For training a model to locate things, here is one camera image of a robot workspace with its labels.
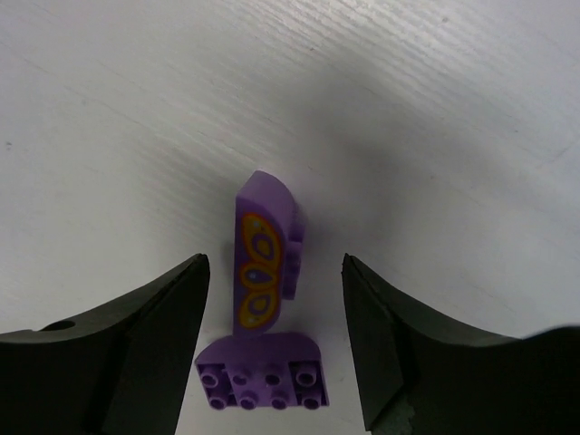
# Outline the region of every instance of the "white surface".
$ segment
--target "white surface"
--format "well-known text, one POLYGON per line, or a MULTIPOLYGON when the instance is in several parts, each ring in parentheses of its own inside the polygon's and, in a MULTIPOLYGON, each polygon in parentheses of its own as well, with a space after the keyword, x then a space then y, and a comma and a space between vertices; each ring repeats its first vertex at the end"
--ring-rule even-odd
POLYGON ((345 251, 495 332, 580 322, 579 114, 576 0, 2 0, 0 332, 204 252, 200 351, 263 168, 309 219, 276 329, 321 344, 332 406, 213 412, 192 376, 178 434, 362 434, 345 251))

